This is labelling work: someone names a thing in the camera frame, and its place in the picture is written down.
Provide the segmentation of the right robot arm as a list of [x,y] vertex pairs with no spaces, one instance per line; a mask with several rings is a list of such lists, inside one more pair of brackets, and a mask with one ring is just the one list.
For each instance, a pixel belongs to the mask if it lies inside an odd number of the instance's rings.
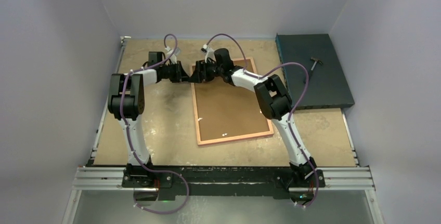
[[205,58],[196,62],[189,81],[203,83],[221,77],[225,83],[254,92],[262,114],[276,126],[288,152],[292,170],[288,183],[318,187],[320,176],[317,166],[294,123],[295,106],[281,78],[270,73],[258,75],[235,65],[226,48],[213,50],[204,45],[201,50]]

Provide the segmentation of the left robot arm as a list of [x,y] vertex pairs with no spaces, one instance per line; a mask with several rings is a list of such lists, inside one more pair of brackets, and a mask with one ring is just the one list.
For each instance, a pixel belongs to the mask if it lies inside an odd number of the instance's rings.
[[128,73],[111,75],[108,111],[119,122],[128,150],[124,183],[139,183],[149,187],[159,181],[159,171],[153,168],[151,155],[145,144],[142,114],[145,110],[145,87],[162,80],[180,83],[188,80],[176,51],[152,51],[141,68]]

